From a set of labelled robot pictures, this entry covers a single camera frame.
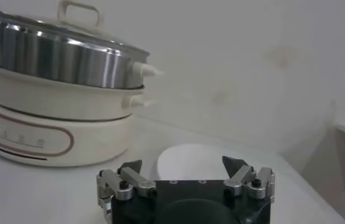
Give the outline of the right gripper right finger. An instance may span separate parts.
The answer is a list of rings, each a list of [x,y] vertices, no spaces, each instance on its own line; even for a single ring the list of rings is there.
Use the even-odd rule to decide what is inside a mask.
[[[226,189],[235,197],[247,194],[254,200],[273,200],[275,197],[275,173],[262,167],[258,172],[243,159],[222,157],[222,163],[229,176],[223,181]]]

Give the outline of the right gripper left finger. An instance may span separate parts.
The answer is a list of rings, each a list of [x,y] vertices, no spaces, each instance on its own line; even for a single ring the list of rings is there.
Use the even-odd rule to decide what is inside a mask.
[[[157,194],[156,182],[140,175],[141,166],[142,160],[136,160],[123,163],[116,172],[101,170],[96,176],[98,199],[114,197],[119,201],[128,201],[135,195],[154,197]]]

